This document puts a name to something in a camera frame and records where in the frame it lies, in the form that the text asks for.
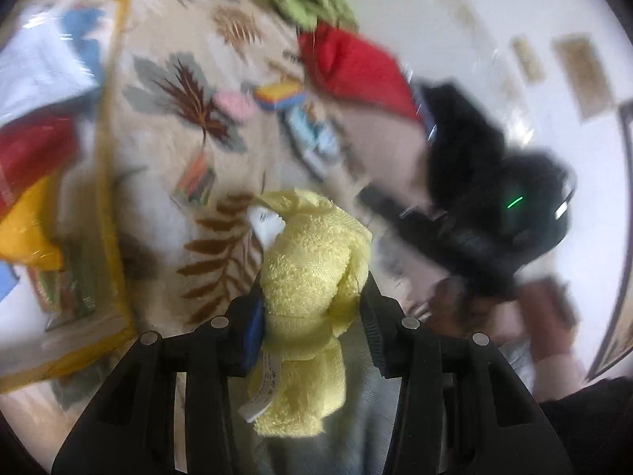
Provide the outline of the blue tissue pack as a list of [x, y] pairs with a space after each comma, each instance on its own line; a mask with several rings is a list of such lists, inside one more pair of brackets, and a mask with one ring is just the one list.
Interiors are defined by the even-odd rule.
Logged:
[[303, 106], [284, 110], [281, 121], [298, 159], [316, 178], [325, 180], [341, 162], [339, 139], [330, 122], [311, 117]]

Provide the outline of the black garment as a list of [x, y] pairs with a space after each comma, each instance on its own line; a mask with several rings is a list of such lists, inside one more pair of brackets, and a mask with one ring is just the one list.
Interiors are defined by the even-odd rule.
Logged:
[[440, 209], [454, 209], [501, 172], [505, 138], [455, 84], [415, 85], [427, 124], [427, 184]]

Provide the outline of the blue cloth in bag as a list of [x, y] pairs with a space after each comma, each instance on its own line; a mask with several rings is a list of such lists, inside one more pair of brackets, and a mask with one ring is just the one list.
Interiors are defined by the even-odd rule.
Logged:
[[103, 16], [104, 12], [98, 8], [81, 6], [70, 9], [61, 18], [63, 31], [70, 37], [78, 57], [99, 86], [104, 83], [101, 46], [99, 40], [90, 35], [98, 28], [99, 20]]

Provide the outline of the red zipper pouch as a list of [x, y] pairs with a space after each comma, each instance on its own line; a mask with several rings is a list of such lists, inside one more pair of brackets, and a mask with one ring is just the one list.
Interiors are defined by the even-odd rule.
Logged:
[[71, 163], [78, 150], [69, 115], [33, 115], [2, 127], [1, 218], [30, 186]]

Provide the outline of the colourful striped packet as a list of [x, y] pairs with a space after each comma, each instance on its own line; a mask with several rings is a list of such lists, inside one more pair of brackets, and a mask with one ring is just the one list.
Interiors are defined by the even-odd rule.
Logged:
[[207, 207], [215, 181], [214, 160], [199, 148], [179, 177], [172, 198], [180, 207]]

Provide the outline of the yellow terry towel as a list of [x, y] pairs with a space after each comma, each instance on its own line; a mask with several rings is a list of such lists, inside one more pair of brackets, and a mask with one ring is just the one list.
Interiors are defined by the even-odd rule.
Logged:
[[345, 404], [339, 338], [356, 320], [369, 275], [368, 228], [323, 195], [266, 192], [251, 224], [264, 248], [263, 357], [240, 412], [264, 437], [312, 437]]

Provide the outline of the leaf patterned beige blanket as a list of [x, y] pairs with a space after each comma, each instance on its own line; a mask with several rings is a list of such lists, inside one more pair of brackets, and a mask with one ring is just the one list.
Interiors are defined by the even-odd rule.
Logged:
[[[318, 181], [272, 113], [243, 124], [222, 116], [217, 91], [303, 79], [296, 34], [266, 0], [130, 0], [108, 111], [108, 179], [133, 333], [92, 363], [143, 326], [166, 336], [192, 328], [253, 280], [261, 256], [244, 222], [251, 195], [305, 188], [346, 205], [373, 171], [383, 127], [412, 134], [372, 108], [312, 98], [342, 147]], [[214, 160], [211, 197], [207, 207], [180, 207], [172, 194], [199, 148]], [[51, 404], [53, 381], [1, 388], [1, 405]]]

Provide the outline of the beige wall switch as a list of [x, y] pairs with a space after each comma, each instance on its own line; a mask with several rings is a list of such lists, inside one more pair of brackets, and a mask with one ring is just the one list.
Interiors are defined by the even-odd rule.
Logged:
[[527, 36], [514, 36], [511, 40], [511, 46], [526, 83], [544, 82], [546, 75], [542, 62]]

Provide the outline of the red padded bag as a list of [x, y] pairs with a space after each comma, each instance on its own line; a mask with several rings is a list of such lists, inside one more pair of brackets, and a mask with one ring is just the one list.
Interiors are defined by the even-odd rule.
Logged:
[[326, 23], [300, 33], [298, 46], [312, 86], [329, 97], [425, 122], [398, 62], [385, 49]]

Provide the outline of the yellow trimmed clear storage bag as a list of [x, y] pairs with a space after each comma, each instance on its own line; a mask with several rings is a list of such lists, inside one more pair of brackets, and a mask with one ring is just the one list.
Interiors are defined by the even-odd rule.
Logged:
[[[110, 196], [114, 71], [130, 0], [19, 0], [2, 29], [1, 129], [44, 114], [75, 120], [74, 160], [1, 218], [1, 388], [83, 369], [133, 333]], [[104, 12], [99, 86], [63, 31], [65, 12]]]

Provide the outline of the pink knitted item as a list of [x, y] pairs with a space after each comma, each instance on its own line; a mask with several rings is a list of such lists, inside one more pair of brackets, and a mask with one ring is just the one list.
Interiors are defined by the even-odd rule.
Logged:
[[220, 113], [239, 124], [247, 122], [258, 111], [255, 101], [244, 92], [220, 90], [211, 101]]

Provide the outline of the yellow blue sponge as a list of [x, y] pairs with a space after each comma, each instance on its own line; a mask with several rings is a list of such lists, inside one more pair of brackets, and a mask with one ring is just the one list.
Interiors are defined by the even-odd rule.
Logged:
[[271, 112], [303, 104], [307, 95], [302, 84], [296, 82], [278, 82], [256, 87], [252, 92], [259, 107]]

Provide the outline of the framed wall picture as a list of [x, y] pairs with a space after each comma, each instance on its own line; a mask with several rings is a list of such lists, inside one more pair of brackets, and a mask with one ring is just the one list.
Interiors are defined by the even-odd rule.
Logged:
[[572, 89], [581, 120], [592, 119], [614, 107], [612, 88], [591, 36], [561, 36], [553, 40], [553, 51]]

